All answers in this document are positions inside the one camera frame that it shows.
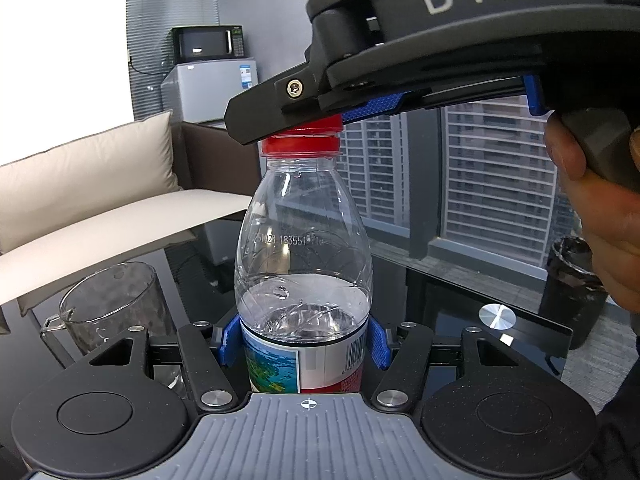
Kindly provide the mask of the person right hand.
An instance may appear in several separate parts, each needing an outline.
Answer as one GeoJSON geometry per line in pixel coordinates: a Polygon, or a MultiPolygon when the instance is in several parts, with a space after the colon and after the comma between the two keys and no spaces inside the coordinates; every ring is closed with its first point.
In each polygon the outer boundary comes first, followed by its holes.
{"type": "Polygon", "coordinates": [[[558,116],[551,115],[544,142],[559,169],[562,188],[582,219],[593,270],[620,307],[639,311],[639,195],[601,179],[558,116]]]}

